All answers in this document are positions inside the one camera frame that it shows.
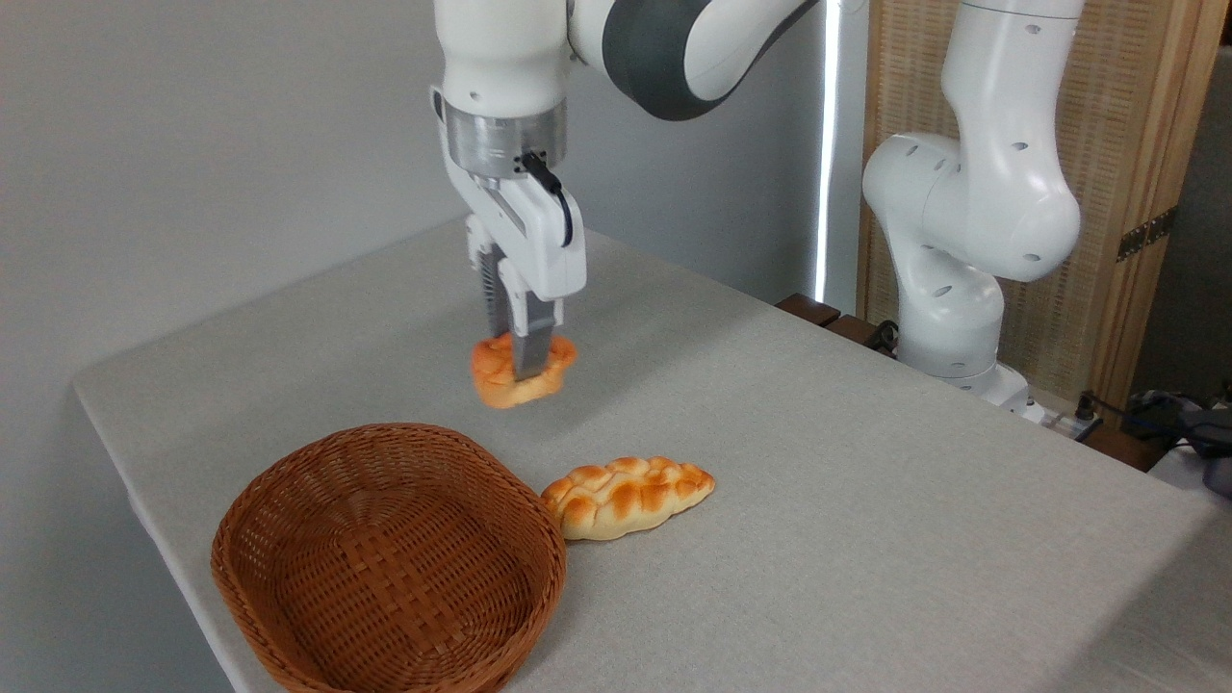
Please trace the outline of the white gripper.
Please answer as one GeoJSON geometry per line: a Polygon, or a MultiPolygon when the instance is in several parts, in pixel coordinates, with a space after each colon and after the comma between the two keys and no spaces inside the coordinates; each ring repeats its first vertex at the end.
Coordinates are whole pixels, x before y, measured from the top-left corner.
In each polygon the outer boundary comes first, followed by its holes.
{"type": "Polygon", "coordinates": [[[444,162],[472,211],[468,259],[480,276],[489,335],[511,337],[515,380],[538,376],[563,298],[588,280],[580,208],[540,155],[517,157],[515,178],[472,174],[448,154],[444,162]]]}

